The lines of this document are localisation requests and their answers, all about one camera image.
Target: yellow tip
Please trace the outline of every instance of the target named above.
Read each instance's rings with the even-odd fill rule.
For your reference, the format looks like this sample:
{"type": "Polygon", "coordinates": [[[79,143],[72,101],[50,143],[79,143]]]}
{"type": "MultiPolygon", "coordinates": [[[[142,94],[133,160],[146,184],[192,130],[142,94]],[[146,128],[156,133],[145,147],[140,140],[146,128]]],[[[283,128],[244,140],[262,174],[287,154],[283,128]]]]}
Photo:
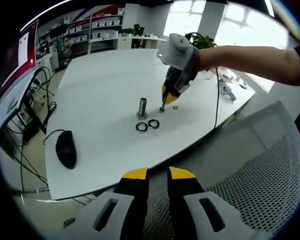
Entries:
{"type": "Polygon", "coordinates": [[[128,171],[122,176],[123,179],[146,179],[147,167],[128,171]]]}
{"type": "Polygon", "coordinates": [[[192,179],[192,178],[196,178],[196,176],[188,170],[173,167],[173,166],[170,166],[169,169],[170,169],[170,172],[171,172],[172,179],[192,179]]]}

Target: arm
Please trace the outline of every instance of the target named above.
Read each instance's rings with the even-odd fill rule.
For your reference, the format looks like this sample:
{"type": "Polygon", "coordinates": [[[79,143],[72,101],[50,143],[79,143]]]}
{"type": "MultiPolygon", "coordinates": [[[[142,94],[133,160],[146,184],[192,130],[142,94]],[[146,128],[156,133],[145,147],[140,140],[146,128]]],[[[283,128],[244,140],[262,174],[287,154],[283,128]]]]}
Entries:
{"type": "Polygon", "coordinates": [[[300,58],[294,49],[270,46],[218,46],[199,52],[199,71],[226,67],[287,84],[300,86],[300,58]]]}

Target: o-ring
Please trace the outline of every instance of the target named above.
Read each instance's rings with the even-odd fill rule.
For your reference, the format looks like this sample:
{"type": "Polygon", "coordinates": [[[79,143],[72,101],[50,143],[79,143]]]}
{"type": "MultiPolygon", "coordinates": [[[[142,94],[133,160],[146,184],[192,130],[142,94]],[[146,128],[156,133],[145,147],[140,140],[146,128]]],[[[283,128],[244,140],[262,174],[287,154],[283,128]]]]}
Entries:
{"type": "Polygon", "coordinates": [[[137,125],[135,125],[135,129],[139,132],[139,133],[145,133],[146,131],[148,131],[148,125],[145,124],[144,122],[139,122],[137,123],[137,125]],[[145,129],[141,130],[139,128],[140,125],[143,125],[145,127],[145,129]]]}
{"type": "Polygon", "coordinates": [[[153,128],[153,129],[157,129],[157,128],[159,128],[159,126],[160,126],[160,122],[159,122],[158,120],[151,119],[151,120],[148,121],[148,125],[149,125],[151,128],[153,128]]]}

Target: metal cylinder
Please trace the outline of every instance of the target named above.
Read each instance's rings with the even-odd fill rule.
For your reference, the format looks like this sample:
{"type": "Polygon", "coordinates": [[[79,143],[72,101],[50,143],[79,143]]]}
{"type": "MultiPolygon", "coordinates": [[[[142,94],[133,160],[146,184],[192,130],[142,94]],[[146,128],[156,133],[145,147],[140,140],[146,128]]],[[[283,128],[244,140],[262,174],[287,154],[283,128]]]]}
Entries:
{"type": "Polygon", "coordinates": [[[147,118],[146,106],[147,99],[145,97],[140,98],[139,111],[136,113],[138,119],[145,120],[147,118]]]}

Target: black mouse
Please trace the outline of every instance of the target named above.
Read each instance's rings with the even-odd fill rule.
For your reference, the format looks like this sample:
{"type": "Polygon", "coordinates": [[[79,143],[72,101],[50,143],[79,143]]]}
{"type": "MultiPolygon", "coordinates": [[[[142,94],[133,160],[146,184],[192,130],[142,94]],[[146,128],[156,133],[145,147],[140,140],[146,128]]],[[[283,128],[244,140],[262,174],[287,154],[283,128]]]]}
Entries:
{"type": "Polygon", "coordinates": [[[68,169],[73,169],[77,162],[77,152],[72,131],[63,131],[55,144],[58,159],[68,169]]]}

